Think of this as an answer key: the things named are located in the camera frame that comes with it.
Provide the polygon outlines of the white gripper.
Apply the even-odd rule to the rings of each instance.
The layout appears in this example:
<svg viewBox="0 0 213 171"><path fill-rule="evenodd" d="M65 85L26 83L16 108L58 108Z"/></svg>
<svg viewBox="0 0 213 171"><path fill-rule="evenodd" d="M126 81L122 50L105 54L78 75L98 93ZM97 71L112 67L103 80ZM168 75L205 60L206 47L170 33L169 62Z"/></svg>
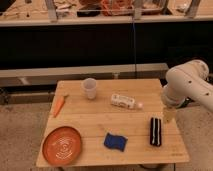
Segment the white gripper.
<svg viewBox="0 0 213 171"><path fill-rule="evenodd" d="M163 121L168 124L175 117L176 109L179 108L185 102L186 96L182 91L171 84L167 84L163 87L161 93L161 100L165 107L163 109Z"/></svg>

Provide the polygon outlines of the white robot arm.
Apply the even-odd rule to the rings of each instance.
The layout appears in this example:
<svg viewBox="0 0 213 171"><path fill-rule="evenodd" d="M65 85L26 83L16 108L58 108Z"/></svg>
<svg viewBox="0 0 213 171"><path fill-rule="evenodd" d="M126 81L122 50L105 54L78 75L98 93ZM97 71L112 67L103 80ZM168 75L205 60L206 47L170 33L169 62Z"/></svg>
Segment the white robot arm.
<svg viewBox="0 0 213 171"><path fill-rule="evenodd" d="M170 68L165 75L167 84L162 88L161 99L165 105L163 121L171 122L187 98L213 113L213 85L206 81L208 65L202 60L191 60Z"/></svg>

